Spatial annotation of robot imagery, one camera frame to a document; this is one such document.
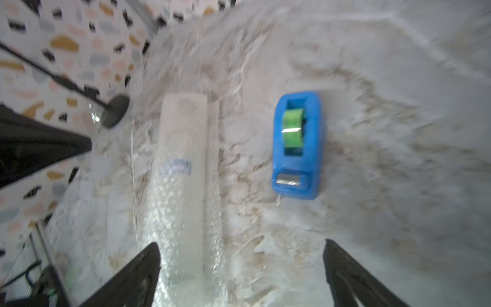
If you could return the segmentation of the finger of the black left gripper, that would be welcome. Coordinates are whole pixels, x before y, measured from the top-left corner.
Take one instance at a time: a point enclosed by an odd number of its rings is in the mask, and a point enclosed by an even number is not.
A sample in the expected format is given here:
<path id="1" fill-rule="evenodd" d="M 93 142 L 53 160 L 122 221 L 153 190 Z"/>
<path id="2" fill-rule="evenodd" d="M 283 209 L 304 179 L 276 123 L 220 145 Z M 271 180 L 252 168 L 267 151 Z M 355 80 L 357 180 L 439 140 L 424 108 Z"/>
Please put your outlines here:
<path id="1" fill-rule="evenodd" d="M 89 137 L 56 129 L 1 105 L 1 187 L 92 150 Z"/>

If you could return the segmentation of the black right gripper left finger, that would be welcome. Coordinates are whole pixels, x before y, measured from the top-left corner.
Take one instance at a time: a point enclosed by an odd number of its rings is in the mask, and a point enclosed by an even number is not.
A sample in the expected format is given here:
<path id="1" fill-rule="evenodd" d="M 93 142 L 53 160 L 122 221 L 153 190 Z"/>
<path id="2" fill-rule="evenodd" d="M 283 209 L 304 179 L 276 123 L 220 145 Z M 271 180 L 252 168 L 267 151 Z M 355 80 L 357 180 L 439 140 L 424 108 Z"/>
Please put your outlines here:
<path id="1" fill-rule="evenodd" d="M 160 269 L 159 247 L 150 243 L 81 305 L 152 306 Z"/>

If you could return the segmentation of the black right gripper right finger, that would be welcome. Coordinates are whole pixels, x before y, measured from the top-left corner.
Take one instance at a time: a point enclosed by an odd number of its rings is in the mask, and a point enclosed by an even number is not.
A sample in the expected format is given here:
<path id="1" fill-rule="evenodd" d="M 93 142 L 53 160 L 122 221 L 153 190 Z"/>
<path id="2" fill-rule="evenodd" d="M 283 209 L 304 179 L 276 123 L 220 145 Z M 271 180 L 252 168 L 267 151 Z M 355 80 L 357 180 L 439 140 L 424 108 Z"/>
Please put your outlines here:
<path id="1" fill-rule="evenodd" d="M 397 295 L 378 281 L 339 244 L 326 240 L 323 264 L 335 306 L 404 306 Z"/>

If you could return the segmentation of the clear bubble wrap sheet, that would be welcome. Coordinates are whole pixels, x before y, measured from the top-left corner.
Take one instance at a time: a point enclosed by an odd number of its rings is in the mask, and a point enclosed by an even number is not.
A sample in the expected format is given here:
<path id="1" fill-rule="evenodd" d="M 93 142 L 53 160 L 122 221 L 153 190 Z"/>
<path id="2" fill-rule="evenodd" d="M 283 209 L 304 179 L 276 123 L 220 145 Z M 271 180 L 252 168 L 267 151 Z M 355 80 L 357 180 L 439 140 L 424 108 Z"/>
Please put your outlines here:
<path id="1" fill-rule="evenodd" d="M 132 123 L 138 243 L 156 243 L 155 306 L 226 306 L 218 178 L 218 105 L 168 93 Z"/>

